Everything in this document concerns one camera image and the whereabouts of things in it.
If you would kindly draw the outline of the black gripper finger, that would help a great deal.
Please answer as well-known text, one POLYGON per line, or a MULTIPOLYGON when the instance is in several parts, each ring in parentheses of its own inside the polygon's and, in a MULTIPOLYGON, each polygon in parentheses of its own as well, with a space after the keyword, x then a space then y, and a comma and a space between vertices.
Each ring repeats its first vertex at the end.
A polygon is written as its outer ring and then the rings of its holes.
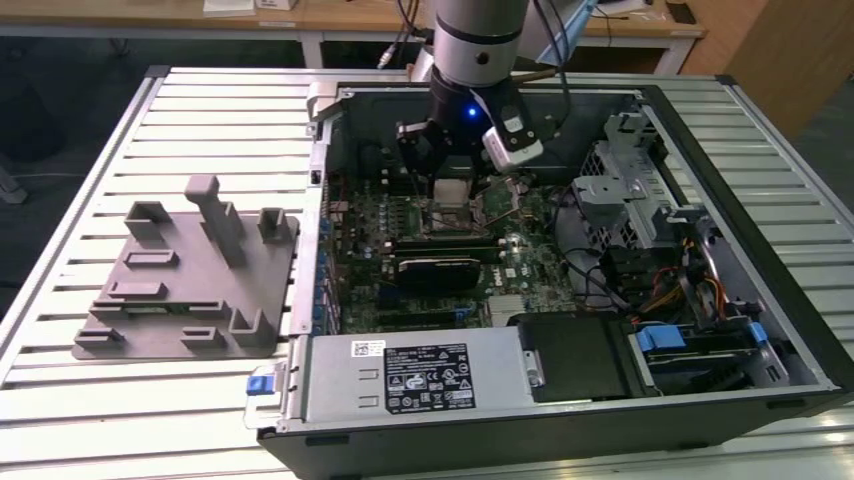
POLYGON ((474 200, 480 193, 490 186, 490 178, 497 176, 500 172, 486 149, 482 149, 478 153, 473 153, 470 159, 470 199, 474 200))
POLYGON ((424 177, 428 181, 425 193, 429 199, 434 198, 436 174, 436 141, 438 139, 438 127, 433 120, 408 124, 398 121, 396 124, 396 140, 402 160, 410 176, 414 179, 424 177))

